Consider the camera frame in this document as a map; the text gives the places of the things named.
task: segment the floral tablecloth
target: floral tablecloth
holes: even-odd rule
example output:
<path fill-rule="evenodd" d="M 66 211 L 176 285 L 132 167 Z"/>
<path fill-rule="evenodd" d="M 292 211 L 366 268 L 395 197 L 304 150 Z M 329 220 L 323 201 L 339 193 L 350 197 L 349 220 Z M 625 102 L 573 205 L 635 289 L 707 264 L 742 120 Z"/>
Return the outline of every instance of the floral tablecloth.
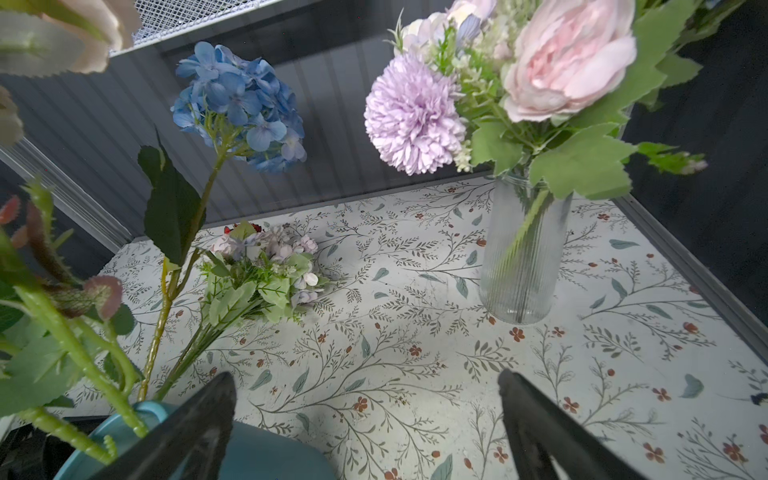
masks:
<path fill-rule="evenodd" d="M 546 319 L 513 328 L 484 311 L 492 188 L 475 178 L 258 220 L 316 239 L 336 286 L 302 324 L 220 338 L 167 400 L 227 370 L 237 420 L 316 447 L 340 478 L 517 478 L 496 386 L 511 368 L 648 478 L 768 477 L 768 368 L 611 202 L 574 201 Z M 138 365 L 160 271 L 148 241 L 104 268 L 140 322 L 126 345 Z M 158 376 L 199 318 L 204 284 L 190 284 Z M 108 412 L 93 389 L 72 394 L 75 415 Z"/>

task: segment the paneled wall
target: paneled wall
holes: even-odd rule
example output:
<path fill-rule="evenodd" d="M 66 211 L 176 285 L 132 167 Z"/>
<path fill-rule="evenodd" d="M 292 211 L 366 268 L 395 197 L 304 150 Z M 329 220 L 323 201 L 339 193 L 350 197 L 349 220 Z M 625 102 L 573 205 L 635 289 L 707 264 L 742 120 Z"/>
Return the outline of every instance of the paneled wall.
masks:
<path fill-rule="evenodd" d="M 682 55 L 703 65 L 662 92 L 664 108 L 638 109 L 625 136 L 704 153 L 691 177 L 630 164 L 634 196 L 768 323 L 768 3 L 747 2 L 720 32 Z"/>
<path fill-rule="evenodd" d="M 308 160 L 286 174 L 259 174 L 232 161 L 222 170 L 207 222 L 368 194 L 457 175 L 407 177 L 380 161 L 362 114 L 371 84 L 392 58 L 387 28 L 445 9 L 451 0 L 282 0 L 159 44 L 112 58 L 103 74 L 0 76 L 26 134 L 135 236 L 150 186 L 136 155 L 160 132 L 179 171 L 199 191 L 213 150 L 179 132 L 169 111 L 187 79 L 177 62 L 207 40 L 243 58 L 264 57 L 296 92 Z"/>

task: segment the gray wall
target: gray wall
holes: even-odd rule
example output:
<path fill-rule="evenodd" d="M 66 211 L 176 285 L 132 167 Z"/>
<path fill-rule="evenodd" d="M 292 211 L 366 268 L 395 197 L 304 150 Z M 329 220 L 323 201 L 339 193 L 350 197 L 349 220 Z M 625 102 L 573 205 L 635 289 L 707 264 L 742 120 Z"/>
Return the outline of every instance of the gray wall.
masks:
<path fill-rule="evenodd" d="M 154 128 L 174 164 L 199 191 L 213 150 L 179 132 L 169 107 L 187 80 L 178 60 L 207 40 L 243 58 L 263 56 L 296 92 L 309 158 L 286 174 L 258 174 L 231 161 L 210 197 L 207 222 L 235 220 L 457 175 L 407 177 L 386 166 L 363 125 L 365 97 L 392 58 L 387 28 L 401 8 L 404 24 L 451 0 L 283 0 L 255 12 L 119 55 L 103 74 L 50 78 L 0 76 L 13 94 L 26 134 L 135 236 L 144 232 L 150 186 L 137 165 Z"/>

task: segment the blue hydrangea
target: blue hydrangea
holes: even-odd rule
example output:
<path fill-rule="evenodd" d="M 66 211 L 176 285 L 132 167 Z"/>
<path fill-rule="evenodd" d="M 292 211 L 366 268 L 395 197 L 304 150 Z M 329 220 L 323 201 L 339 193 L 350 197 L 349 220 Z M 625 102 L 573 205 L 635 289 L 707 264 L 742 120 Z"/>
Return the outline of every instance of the blue hydrangea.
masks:
<path fill-rule="evenodd" d="M 182 131 L 199 134 L 209 147 L 227 139 L 228 151 L 258 171 L 285 171 L 306 160 L 296 95 L 266 60 L 246 61 L 201 41 L 176 74 L 192 77 L 171 108 Z"/>

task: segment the purple chrysanthemum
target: purple chrysanthemum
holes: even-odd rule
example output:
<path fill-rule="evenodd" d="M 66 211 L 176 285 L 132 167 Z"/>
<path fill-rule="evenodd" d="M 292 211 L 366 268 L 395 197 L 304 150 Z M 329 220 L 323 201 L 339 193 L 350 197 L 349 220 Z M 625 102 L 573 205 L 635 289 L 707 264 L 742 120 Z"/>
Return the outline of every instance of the purple chrysanthemum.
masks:
<path fill-rule="evenodd" d="M 408 175 L 452 163 L 466 132 L 457 94 L 450 78 L 414 55 L 395 57 L 366 99 L 366 132 L 382 160 Z"/>

